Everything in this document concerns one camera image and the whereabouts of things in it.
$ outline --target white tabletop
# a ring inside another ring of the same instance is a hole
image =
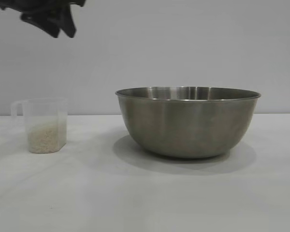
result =
[[[254,115],[230,154],[152,156],[121,116],[70,116],[55,154],[2,130],[0,232],[290,232],[290,115]]]

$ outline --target black robotic gripper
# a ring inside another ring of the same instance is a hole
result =
[[[21,12],[21,20],[30,23],[57,38],[60,30],[74,37],[71,5],[84,6],[86,0],[0,0],[0,8]]]

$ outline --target rice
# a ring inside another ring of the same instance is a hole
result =
[[[45,154],[59,151],[67,138],[67,123],[49,122],[32,127],[28,132],[28,147],[32,153]]]

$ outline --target gray wall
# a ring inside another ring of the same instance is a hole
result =
[[[290,0],[87,0],[76,38],[53,39],[0,10],[0,115],[64,96],[71,114],[117,114],[142,86],[259,91],[258,113],[290,113]]]

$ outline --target measuring cup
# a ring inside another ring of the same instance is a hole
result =
[[[22,105],[28,150],[45,154],[59,151],[67,142],[67,100],[40,98],[15,101],[11,105],[12,120]]]

